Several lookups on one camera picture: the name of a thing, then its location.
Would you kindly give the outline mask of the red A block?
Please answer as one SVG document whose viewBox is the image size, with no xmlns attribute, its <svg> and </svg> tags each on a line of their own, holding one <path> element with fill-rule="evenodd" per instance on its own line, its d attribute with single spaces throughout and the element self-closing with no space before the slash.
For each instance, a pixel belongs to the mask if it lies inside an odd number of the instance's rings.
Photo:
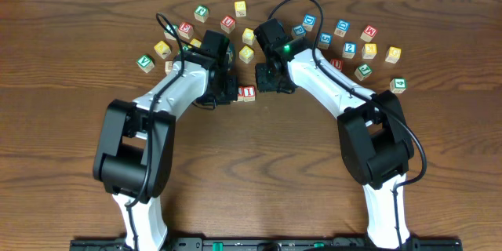
<svg viewBox="0 0 502 251">
<path fill-rule="evenodd" d="M 237 102 L 242 102 L 242 101 L 244 101 L 243 87 L 239 86 L 238 87 L 238 99 L 237 99 Z"/>
</svg>

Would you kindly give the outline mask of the blue 2 block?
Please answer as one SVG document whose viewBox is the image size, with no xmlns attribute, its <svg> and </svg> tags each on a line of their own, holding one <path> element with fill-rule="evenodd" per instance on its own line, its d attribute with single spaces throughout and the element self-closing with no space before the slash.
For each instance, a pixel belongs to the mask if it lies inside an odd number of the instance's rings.
<svg viewBox="0 0 502 251">
<path fill-rule="evenodd" d="M 352 59 L 357 51 L 357 44 L 353 42 L 345 42 L 342 52 L 342 57 L 346 59 Z"/>
</svg>

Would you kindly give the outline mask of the red I block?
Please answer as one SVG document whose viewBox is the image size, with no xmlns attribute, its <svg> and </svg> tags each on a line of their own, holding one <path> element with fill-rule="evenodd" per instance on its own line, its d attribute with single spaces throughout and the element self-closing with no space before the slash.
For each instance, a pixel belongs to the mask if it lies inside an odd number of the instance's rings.
<svg viewBox="0 0 502 251">
<path fill-rule="evenodd" d="M 256 90 L 254 86 L 246 86 L 243 88 L 243 100 L 245 102 L 256 100 Z"/>
</svg>

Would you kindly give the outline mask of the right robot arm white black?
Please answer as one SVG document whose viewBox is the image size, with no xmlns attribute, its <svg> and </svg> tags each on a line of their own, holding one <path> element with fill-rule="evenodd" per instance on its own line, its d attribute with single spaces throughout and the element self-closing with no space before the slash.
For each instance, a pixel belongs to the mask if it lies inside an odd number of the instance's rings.
<svg viewBox="0 0 502 251">
<path fill-rule="evenodd" d="M 347 171 L 362 185 L 369 240 L 397 249 L 408 241 L 403 190 L 416 137 L 406 124 L 398 97 L 361 87 L 337 70 L 305 38 L 261 44 L 265 62 L 256 65 L 261 92 L 308 91 L 336 119 Z"/>
</svg>

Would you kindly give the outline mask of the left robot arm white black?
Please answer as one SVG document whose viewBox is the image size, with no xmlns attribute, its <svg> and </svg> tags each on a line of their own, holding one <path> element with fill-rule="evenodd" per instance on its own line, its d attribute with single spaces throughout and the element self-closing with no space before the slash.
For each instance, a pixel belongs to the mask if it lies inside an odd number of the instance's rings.
<svg viewBox="0 0 502 251">
<path fill-rule="evenodd" d="M 118 203 L 126 237 L 121 250 L 160 250 L 168 235 L 160 194 L 169 179 L 176 120 L 197 99 L 212 105 L 237 98 L 237 78 L 229 71 L 235 50 L 216 57 L 193 49 L 176 56 L 171 72 L 131 102 L 107 106 L 93 163 L 93 177 Z"/>
</svg>

